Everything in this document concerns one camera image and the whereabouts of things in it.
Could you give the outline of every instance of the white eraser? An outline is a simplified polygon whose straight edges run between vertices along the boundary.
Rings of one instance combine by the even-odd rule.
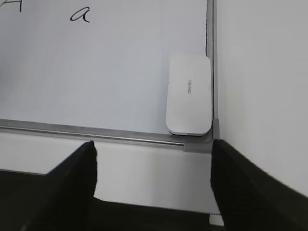
[[[172,134],[203,136],[211,129],[211,73],[206,56],[171,58],[166,125]]]

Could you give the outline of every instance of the aluminum whiteboard frame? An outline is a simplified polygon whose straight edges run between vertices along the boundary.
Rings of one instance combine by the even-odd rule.
[[[202,137],[175,136],[171,134],[165,135],[103,128],[86,128],[8,119],[0,119],[0,132],[73,138],[79,140],[168,145],[172,147],[183,147],[186,152],[202,152],[210,154],[212,151],[213,140],[219,139],[216,1],[217,0],[207,0],[206,55],[211,60],[212,65],[213,123],[211,130],[206,135]]]

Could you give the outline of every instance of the white wall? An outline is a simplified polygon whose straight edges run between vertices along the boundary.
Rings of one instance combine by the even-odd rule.
[[[217,2],[221,137],[308,195],[308,1]]]
[[[0,133],[0,169],[47,173],[83,141]],[[96,142],[99,199],[218,213],[211,156],[181,149]]]

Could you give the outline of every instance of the whiteboard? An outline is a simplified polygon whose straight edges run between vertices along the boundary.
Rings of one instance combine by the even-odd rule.
[[[85,7],[89,23],[70,20]],[[19,10],[0,7],[1,119],[168,134],[170,56],[205,54],[206,0],[23,0]]]

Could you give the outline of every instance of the whiteboard eraser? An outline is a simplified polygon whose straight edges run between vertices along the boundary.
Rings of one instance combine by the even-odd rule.
[[[166,125],[174,135],[203,136],[212,127],[211,62],[204,55],[171,58]]]

